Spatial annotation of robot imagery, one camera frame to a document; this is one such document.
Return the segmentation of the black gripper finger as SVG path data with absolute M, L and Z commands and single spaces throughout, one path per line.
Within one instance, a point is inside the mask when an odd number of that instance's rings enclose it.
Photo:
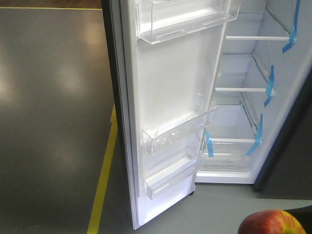
M 288 209 L 286 212 L 294 216 L 302 225 L 306 233 L 312 233 L 312 206 L 306 206 L 296 209 Z

